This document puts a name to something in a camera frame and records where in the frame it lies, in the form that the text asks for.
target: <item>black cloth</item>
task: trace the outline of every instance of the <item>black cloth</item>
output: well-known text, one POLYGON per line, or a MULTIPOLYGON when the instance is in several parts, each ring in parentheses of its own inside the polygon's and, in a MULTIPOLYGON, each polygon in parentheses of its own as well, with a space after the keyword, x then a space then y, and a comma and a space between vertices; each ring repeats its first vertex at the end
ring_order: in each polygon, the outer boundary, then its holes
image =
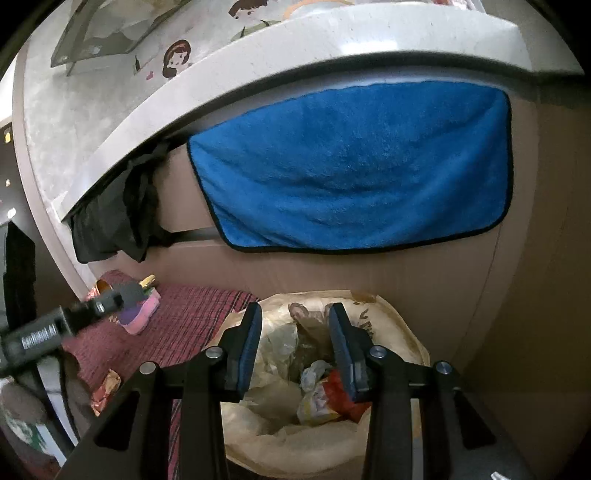
POLYGON ((149 246, 172 243, 171 234, 158 224, 152 182, 167 151, 168 145, 160 143, 152 153, 130 158, 122 173, 75 208, 69 224, 78 262, 104 260, 119 250, 141 262, 149 246))

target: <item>red plaid cloth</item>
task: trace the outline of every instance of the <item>red plaid cloth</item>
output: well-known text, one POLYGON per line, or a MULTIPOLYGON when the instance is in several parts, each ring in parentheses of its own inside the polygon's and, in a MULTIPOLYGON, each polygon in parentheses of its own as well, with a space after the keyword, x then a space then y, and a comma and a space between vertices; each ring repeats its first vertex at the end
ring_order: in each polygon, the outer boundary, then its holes
MULTIPOLYGON (((107 272, 102 278, 110 285, 133 280, 119 271, 107 272)), ((64 341, 64 349, 80 364, 79 377, 91 391, 100 386, 109 369, 125 381, 144 362, 167 367, 190 359, 211 340, 229 313, 256 301, 253 295, 238 290, 171 284, 159 285, 157 290, 160 306, 139 335, 130 335, 120 325, 103 320, 64 341)), ((168 454, 170 480, 178 477, 179 424, 180 402, 176 401, 168 454)))

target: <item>screw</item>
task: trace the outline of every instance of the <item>screw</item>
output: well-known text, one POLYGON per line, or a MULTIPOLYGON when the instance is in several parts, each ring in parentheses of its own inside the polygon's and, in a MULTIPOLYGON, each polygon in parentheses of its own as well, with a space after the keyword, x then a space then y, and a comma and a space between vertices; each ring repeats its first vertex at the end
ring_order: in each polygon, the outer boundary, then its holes
POLYGON ((381 345, 374 345, 369 349, 369 354, 374 358, 384 358, 388 351, 381 345))
POLYGON ((449 375, 453 372, 453 367, 447 362, 438 362, 437 365, 435 365, 435 370, 443 375, 449 375))
POLYGON ((145 362, 139 367, 139 372, 144 375, 154 373, 154 370, 156 370, 156 364, 154 362, 145 362))
POLYGON ((220 358, 223 355, 223 350, 221 347, 211 346, 205 350, 205 355, 207 358, 220 358))

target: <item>white plastic bag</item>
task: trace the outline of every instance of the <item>white plastic bag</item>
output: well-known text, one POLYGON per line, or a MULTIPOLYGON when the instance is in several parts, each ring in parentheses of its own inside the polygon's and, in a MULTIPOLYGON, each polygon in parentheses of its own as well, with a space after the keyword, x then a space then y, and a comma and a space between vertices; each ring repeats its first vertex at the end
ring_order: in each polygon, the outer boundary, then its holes
MULTIPOLYGON (((359 424, 349 420, 314 427, 294 424, 302 393, 297 384, 288 381, 290 358, 297 347, 297 328, 288 306, 299 303, 312 313, 323 312, 335 302, 343 303, 354 325, 371 332, 375 344, 384 345, 407 362, 430 364, 426 349, 398 312, 379 296, 338 290, 278 294, 262 300, 261 343, 250 390, 240 405, 222 404, 226 456, 232 462, 275 478, 359 478, 371 409, 359 424)), ((243 313, 231 313, 210 345, 217 345, 225 329, 240 324, 243 313)), ((416 408, 413 436, 420 436, 416 408)))

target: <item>towel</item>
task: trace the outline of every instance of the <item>towel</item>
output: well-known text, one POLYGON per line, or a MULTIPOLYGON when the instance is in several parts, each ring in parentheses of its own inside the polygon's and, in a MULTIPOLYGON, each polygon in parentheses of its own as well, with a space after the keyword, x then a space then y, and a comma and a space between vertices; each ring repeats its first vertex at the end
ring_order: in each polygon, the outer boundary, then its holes
POLYGON ((188 148, 222 238, 247 252, 475 235, 512 195, 508 98, 471 83, 324 90, 225 121, 188 148))

